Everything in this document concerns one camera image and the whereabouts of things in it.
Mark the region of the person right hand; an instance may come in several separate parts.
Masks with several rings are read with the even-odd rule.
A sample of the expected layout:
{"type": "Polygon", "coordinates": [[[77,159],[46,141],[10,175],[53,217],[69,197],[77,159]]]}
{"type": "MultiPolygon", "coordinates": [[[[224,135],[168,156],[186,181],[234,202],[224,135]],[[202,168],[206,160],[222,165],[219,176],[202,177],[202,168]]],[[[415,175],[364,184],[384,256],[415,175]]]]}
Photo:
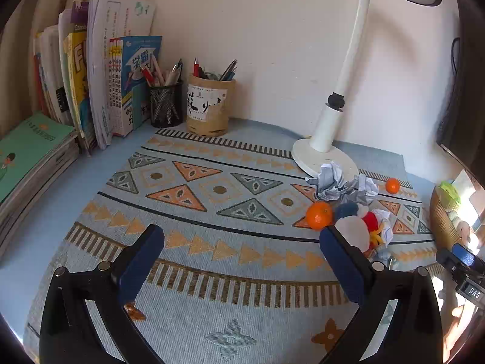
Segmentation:
{"type": "Polygon", "coordinates": [[[470,324],[476,312],[476,306],[455,292],[453,286],[444,286],[439,292],[439,298],[443,300],[441,306],[443,363],[447,363],[452,349],[470,324]]]}

